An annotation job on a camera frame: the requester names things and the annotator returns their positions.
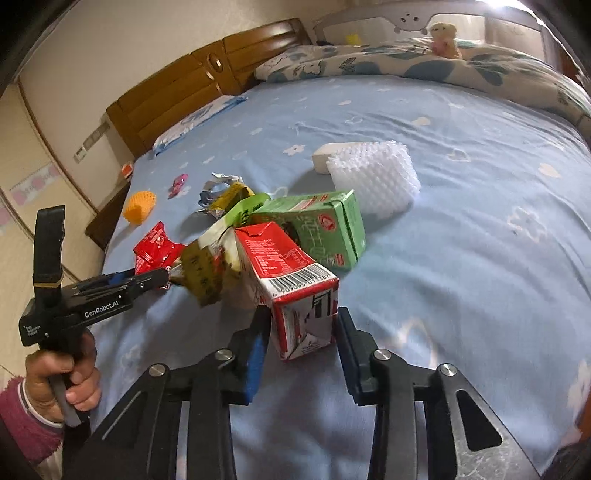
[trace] metal screw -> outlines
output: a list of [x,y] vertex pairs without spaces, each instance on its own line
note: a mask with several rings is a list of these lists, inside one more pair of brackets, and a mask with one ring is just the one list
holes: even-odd
[[216,360],[220,361],[220,362],[227,362],[228,360],[231,360],[234,357],[234,353],[232,353],[231,350],[228,350],[227,348],[222,348],[221,350],[218,350],[216,352]]
[[163,364],[155,364],[150,367],[148,373],[151,377],[162,377],[166,372],[166,367]]
[[387,348],[378,348],[375,352],[374,352],[374,358],[376,360],[390,360],[392,358],[392,352],[390,350],[388,350]]
[[439,371],[447,377],[453,377],[455,374],[457,374],[457,368],[452,364],[440,365]]

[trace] red logo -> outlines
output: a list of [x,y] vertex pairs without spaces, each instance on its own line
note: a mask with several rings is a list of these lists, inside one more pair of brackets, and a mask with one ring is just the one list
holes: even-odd
[[318,221],[320,222],[320,225],[322,226],[322,228],[324,230],[329,231],[329,232],[331,232],[332,230],[334,230],[336,228],[335,221],[332,219],[332,217],[330,215],[326,215],[325,213],[322,213],[321,215],[318,216]]

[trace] sleeve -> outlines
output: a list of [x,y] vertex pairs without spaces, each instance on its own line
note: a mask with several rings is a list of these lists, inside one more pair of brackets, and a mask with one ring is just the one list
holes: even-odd
[[38,465],[59,447],[63,425],[44,420],[28,404],[24,380],[15,377],[0,392],[0,416],[23,455]]

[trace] human hand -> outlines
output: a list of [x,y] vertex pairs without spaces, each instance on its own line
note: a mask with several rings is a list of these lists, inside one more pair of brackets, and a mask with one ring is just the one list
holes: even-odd
[[82,335],[82,352],[84,356],[76,363],[71,355],[48,350],[39,350],[27,357],[27,397],[31,407],[46,420],[64,421],[47,380],[51,375],[71,372],[70,379],[74,385],[66,390],[66,400],[76,410],[88,411],[97,406],[100,400],[100,372],[95,368],[95,339],[88,330]]

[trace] green box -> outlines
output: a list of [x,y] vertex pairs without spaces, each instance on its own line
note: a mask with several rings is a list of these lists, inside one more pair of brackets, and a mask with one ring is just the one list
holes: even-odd
[[353,190],[267,202],[253,223],[275,222],[318,263],[352,268],[365,250],[365,230]]

